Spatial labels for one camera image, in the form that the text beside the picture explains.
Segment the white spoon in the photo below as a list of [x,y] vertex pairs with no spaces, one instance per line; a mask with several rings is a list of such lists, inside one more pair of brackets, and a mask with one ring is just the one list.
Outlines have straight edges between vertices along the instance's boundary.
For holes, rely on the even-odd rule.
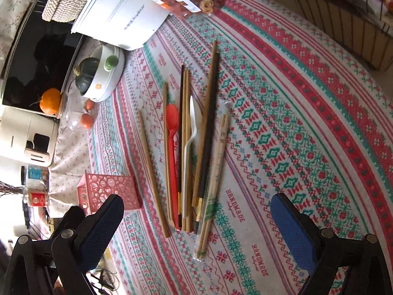
[[200,111],[199,105],[191,95],[190,98],[190,117],[191,117],[191,137],[184,146],[184,170],[183,170],[183,187],[182,187],[182,196],[183,196],[183,218],[187,218],[187,185],[188,185],[188,164],[189,164],[189,154],[191,152],[191,145],[194,141],[199,142],[199,128],[202,123],[202,113]]

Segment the pink plastic basket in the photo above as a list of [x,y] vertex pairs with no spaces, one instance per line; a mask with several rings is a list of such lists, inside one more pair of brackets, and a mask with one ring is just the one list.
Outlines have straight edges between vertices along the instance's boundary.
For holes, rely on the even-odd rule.
[[123,199],[126,211],[141,208],[131,176],[85,173],[77,190],[79,206],[87,215],[97,212],[111,194],[117,194]]

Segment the spoon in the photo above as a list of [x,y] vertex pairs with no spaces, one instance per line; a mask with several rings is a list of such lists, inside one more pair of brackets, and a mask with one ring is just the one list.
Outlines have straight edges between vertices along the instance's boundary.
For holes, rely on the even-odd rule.
[[168,136],[168,152],[169,152],[169,186],[172,192],[172,211],[175,227],[179,228],[178,222],[178,192],[176,178],[176,163],[174,159],[174,136],[179,128],[179,111],[174,104],[169,104],[166,108]]
[[183,196],[183,218],[187,218],[188,216],[188,209],[187,209],[187,198],[188,198],[188,190],[187,190],[187,183],[188,183],[188,164],[189,164],[189,154],[191,151],[191,145],[194,141],[198,141],[198,129],[200,128],[202,122],[202,113],[200,111],[199,105],[191,95],[190,98],[190,117],[191,117],[191,137],[184,146],[184,170],[183,170],[183,187],[182,187],[182,196]]

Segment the red and green tablecloth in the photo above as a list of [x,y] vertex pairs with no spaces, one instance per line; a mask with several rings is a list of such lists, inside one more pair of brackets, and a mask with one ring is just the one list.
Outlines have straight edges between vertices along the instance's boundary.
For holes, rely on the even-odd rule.
[[[179,102],[181,64],[203,109],[211,45],[221,52],[219,97],[233,103],[217,215],[203,262],[195,236],[164,239],[147,176],[143,110],[166,208],[163,99]],[[125,214],[111,249],[129,294],[297,294],[298,268],[270,214],[285,192],[339,237],[376,234],[393,260],[393,109],[368,72],[302,17],[272,0],[227,0],[212,17],[170,17],[126,56],[115,93],[89,137],[97,173],[134,175],[143,200]],[[332,294],[342,285],[337,275]]]

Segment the blue gripper pad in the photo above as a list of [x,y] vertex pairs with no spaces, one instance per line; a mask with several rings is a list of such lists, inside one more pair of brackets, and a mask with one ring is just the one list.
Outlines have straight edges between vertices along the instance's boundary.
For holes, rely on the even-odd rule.
[[270,211],[297,265],[312,275],[318,264],[314,243],[279,195],[272,197]]
[[97,267],[123,216],[124,203],[121,198],[117,198],[113,200],[81,245],[79,268],[82,272],[91,271]]

